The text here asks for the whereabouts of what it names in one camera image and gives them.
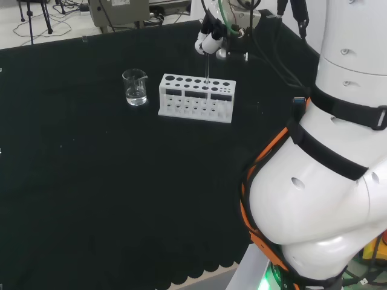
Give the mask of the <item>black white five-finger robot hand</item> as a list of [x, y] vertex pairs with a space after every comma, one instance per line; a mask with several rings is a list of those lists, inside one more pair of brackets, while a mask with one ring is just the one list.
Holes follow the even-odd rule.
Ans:
[[241, 57], [249, 60], [252, 34], [261, 14], [260, 1], [210, 1], [202, 4], [204, 19], [195, 42], [201, 55], [218, 58]]

